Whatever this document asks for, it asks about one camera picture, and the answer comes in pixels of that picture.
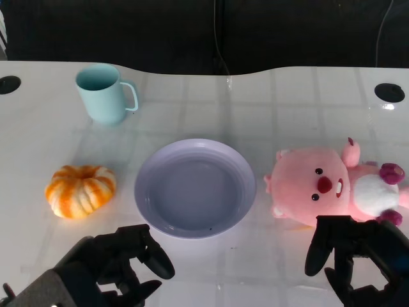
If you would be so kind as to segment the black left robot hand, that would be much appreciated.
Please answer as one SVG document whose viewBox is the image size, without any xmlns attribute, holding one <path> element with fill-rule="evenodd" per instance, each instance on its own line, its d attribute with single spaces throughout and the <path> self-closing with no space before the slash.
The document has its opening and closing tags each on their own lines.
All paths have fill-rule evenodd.
<svg viewBox="0 0 409 307">
<path fill-rule="evenodd" d="M 138 259 L 159 279 L 141 283 L 130 261 Z M 174 266 L 146 224 L 85 237 L 54 266 L 76 306 L 144 306 L 175 275 Z"/>
</svg>

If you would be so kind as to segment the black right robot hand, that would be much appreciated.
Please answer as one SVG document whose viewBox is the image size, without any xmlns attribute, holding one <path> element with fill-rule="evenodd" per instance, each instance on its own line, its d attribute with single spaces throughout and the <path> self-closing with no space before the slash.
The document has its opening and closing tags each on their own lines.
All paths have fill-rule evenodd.
<svg viewBox="0 0 409 307">
<path fill-rule="evenodd" d="M 354 258 L 372 260 L 387 280 L 383 290 L 352 287 Z M 318 216 L 305 274 L 320 271 L 344 306 L 408 306 L 408 238 L 388 221 Z"/>
</svg>

